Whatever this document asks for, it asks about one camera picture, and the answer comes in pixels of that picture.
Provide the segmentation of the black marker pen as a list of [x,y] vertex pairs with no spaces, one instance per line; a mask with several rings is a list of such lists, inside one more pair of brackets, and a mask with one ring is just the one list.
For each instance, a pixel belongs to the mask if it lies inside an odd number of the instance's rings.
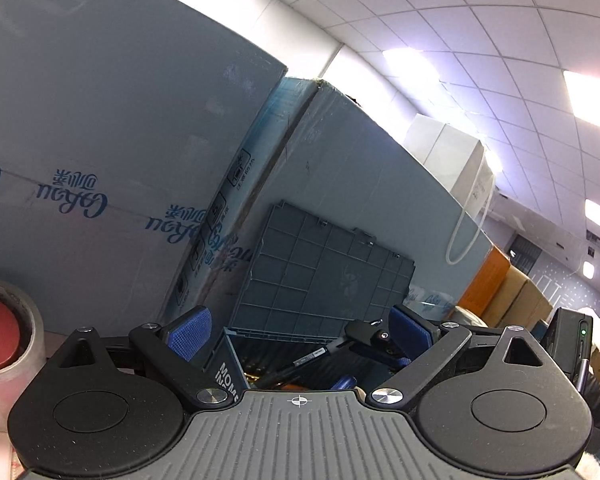
[[326,346],[320,347],[305,356],[292,361],[281,370],[260,377],[253,383],[253,387],[260,390],[270,390],[274,387],[286,385],[300,372],[300,370],[303,370],[305,367],[321,361],[322,359],[326,359],[329,356],[333,356],[347,348],[347,346],[350,346],[350,344],[351,341],[349,339],[339,337],[329,344],[326,344]]

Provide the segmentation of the grey white travel cup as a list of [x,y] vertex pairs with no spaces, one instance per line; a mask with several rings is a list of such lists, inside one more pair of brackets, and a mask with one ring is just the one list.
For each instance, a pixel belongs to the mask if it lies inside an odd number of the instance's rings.
[[467,309],[464,309],[460,306],[455,306],[450,316],[448,317],[449,321],[469,325],[469,326],[478,326],[478,327],[486,327],[488,324],[483,321],[482,318],[479,318],[474,312],[471,312]]

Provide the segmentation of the dark blue plastic storage bin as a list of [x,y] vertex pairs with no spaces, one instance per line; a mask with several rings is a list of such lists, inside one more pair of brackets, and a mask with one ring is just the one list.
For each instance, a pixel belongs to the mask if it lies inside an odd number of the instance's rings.
[[[240,396],[260,377],[343,337],[347,322],[380,320],[389,331],[389,313],[401,304],[414,271],[412,259],[360,230],[291,204],[275,205],[204,370]],[[347,347],[275,388],[368,389],[400,368],[362,358]]]

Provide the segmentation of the orange cardboard box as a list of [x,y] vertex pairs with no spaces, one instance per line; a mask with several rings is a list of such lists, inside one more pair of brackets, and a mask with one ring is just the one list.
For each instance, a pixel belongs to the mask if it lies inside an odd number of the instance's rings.
[[506,278],[510,262],[500,248],[493,246],[457,305],[481,318]]

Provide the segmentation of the brown cardboard box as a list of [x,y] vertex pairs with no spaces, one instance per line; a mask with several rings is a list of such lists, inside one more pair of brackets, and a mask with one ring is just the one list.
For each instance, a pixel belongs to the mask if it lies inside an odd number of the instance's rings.
[[492,328],[519,325],[532,330],[537,322],[547,322],[552,310],[538,286],[511,266],[481,318]]

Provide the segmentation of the black device with green light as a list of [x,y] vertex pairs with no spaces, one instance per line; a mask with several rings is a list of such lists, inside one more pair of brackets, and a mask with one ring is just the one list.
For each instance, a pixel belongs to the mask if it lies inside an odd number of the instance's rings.
[[579,392],[588,380],[592,335],[592,316],[559,308],[541,339],[542,347]]

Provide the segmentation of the white paper gift bag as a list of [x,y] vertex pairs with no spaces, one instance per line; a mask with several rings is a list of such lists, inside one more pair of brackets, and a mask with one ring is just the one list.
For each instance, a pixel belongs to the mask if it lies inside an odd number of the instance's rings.
[[[486,161],[486,147],[475,136],[434,118],[418,114],[408,125],[406,149],[460,204],[444,258],[459,264],[476,244],[495,188],[494,174]],[[467,245],[456,247],[465,220],[477,223]]]

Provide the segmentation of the large blue cardboard box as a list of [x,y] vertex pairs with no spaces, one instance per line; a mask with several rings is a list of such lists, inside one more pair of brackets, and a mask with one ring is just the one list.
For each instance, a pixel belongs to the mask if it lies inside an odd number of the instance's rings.
[[349,98],[285,78],[234,156],[162,317],[195,304],[215,327],[233,312],[271,208],[290,203],[415,263],[414,283],[460,300],[493,247],[442,183]]

